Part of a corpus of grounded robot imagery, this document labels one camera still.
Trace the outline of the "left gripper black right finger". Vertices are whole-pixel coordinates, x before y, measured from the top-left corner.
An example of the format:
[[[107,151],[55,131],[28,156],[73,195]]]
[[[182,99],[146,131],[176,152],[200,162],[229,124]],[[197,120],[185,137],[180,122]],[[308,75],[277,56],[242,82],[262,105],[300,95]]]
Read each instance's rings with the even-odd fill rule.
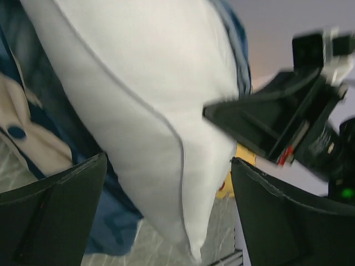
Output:
[[[354,265],[354,206],[237,160],[243,174],[235,199],[252,265]]]

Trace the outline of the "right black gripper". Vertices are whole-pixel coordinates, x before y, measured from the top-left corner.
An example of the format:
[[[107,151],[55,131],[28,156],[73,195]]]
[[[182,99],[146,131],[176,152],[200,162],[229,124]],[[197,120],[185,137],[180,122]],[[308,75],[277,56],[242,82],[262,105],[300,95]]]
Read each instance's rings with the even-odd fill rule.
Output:
[[[327,122],[347,91],[319,70],[279,72],[238,100],[204,106],[203,116],[257,156],[285,163],[293,156],[328,183],[331,200],[354,199],[354,118],[337,133]]]

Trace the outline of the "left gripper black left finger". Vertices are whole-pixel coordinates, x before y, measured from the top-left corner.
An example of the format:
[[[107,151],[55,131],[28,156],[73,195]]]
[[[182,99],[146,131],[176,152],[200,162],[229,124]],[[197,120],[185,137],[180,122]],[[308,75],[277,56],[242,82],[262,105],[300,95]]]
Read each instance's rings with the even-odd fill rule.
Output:
[[[1,193],[1,265],[80,265],[106,171],[98,154]]]

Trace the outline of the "blue cartoon mouse pillowcase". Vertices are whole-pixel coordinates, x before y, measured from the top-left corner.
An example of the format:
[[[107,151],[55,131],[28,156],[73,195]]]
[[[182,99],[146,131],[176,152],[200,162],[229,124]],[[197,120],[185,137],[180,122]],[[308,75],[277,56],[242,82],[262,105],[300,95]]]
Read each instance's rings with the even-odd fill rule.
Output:
[[[40,179],[99,152],[107,153],[71,105],[22,2],[1,2],[1,139]],[[231,5],[220,2],[230,20],[227,33],[240,98],[251,93],[246,33]],[[86,251],[124,255],[131,250],[138,222],[145,217],[122,189],[107,158],[105,184]]]

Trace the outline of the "white pillow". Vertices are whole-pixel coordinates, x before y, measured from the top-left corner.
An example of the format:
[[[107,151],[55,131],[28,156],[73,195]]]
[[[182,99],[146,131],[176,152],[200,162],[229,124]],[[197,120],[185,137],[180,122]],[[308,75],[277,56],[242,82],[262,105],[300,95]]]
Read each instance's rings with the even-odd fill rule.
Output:
[[[193,263],[236,142],[202,117],[237,98],[220,1],[23,1],[79,118],[146,220]]]

